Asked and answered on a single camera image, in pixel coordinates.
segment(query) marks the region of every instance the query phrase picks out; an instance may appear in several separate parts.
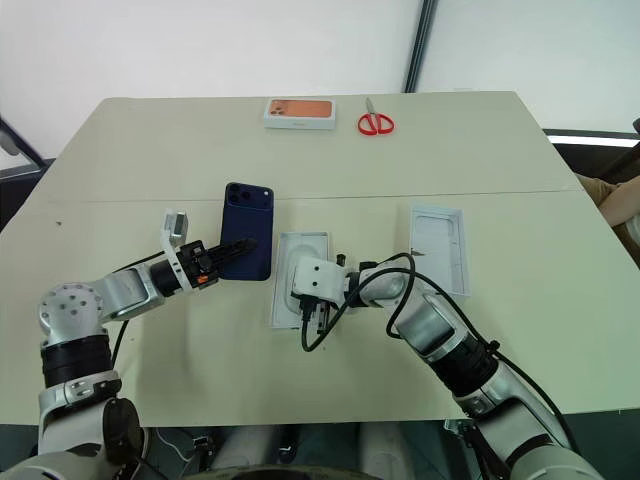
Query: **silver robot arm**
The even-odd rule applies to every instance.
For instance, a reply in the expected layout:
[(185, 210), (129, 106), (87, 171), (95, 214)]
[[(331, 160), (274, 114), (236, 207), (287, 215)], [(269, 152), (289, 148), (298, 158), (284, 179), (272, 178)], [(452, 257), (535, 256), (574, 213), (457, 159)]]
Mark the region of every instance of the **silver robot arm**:
[[(367, 262), (360, 271), (348, 272), (341, 265), (301, 259), (292, 295), (301, 299), (304, 310), (305, 302), (312, 308), (317, 301), (343, 305), (358, 290), (350, 308), (380, 307), (391, 316), (406, 292), (409, 276), (398, 271), (379, 273), (390, 268), (408, 272), (397, 260), (379, 265)], [(522, 379), (473, 335), (441, 295), (421, 284), (416, 281), (395, 328), (475, 421), (485, 454), (493, 457), (488, 464), (494, 466), (494, 474), (512, 480), (602, 480), (570, 450), (557, 418)]]
[(138, 414), (129, 400), (116, 396), (122, 382), (104, 324), (216, 283), (222, 265), (257, 244), (243, 239), (210, 249), (201, 241), (185, 245), (187, 228), (186, 214), (168, 211), (160, 235), (165, 260), (129, 265), (94, 282), (59, 285), (42, 297), (38, 317), (46, 335), (40, 348), (46, 389), (38, 399), (38, 456), (0, 479), (110, 479), (136, 460)]

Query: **scissor blade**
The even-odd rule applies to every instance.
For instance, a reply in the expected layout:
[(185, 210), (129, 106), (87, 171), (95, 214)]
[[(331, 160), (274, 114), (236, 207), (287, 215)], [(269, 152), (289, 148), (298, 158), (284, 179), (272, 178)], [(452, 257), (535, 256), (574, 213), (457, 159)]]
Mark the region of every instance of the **scissor blade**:
[(367, 97), (367, 110), (369, 111), (370, 114), (375, 115), (376, 113), (376, 109), (373, 108), (373, 103), (371, 102), (371, 99), (369, 97)]

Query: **orange phone box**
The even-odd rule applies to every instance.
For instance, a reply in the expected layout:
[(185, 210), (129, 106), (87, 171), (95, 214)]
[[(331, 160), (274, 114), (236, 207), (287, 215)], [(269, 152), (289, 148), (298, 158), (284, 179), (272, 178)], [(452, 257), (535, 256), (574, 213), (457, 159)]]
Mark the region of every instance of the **orange phone box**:
[(264, 111), (266, 128), (333, 130), (336, 101), (329, 98), (270, 98)]

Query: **red scissors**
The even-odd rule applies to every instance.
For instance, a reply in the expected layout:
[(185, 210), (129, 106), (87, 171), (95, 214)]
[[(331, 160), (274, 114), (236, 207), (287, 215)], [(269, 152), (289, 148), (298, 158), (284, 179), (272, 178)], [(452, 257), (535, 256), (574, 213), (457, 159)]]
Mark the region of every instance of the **red scissors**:
[[(367, 97), (367, 112), (358, 120), (358, 130), (360, 133), (364, 135), (385, 135), (387, 133), (393, 132), (393, 129), (396, 128), (396, 124), (393, 123), (391, 117), (386, 116), (384, 113), (376, 112), (376, 109), (373, 108), (373, 103), (369, 97)], [(371, 127), (371, 130), (364, 128), (362, 126), (362, 122), (366, 120)], [(382, 121), (386, 122), (386, 126), (382, 126)]]

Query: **person's arm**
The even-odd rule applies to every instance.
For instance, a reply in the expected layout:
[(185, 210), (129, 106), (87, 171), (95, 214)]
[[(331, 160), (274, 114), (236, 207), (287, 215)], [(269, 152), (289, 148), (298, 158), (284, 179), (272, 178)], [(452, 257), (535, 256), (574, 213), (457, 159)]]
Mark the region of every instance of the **person's arm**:
[(598, 208), (612, 227), (640, 213), (640, 176), (620, 185)]

